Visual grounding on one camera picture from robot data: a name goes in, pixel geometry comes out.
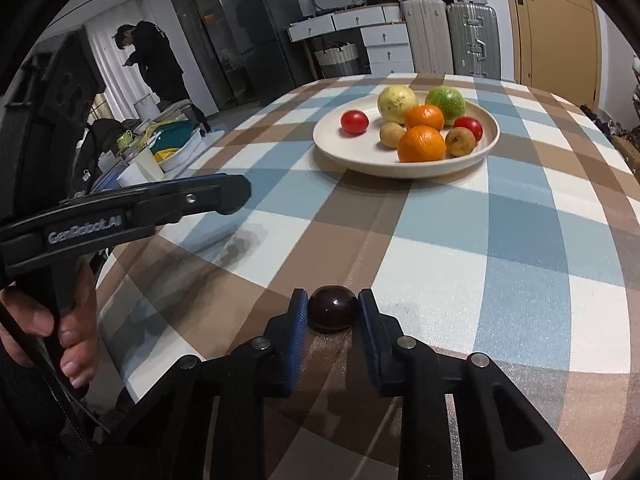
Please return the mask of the person's left hand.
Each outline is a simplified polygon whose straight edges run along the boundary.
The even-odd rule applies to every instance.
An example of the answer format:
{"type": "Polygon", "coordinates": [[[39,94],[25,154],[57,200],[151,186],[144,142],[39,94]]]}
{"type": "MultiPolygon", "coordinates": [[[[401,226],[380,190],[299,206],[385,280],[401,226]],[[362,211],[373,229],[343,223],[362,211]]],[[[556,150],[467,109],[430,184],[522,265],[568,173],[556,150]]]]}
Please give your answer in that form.
{"type": "Polygon", "coordinates": [[[75,307],[55,323],[51,312],[15,286],[1,291],[1,304],[26,334],[55,335],[64,349],[60,370],[75,388],[85,387],[96,376],[100,362],[96,328],[96,282],[87,261],[81,261],[75,282],[75,307]]]}

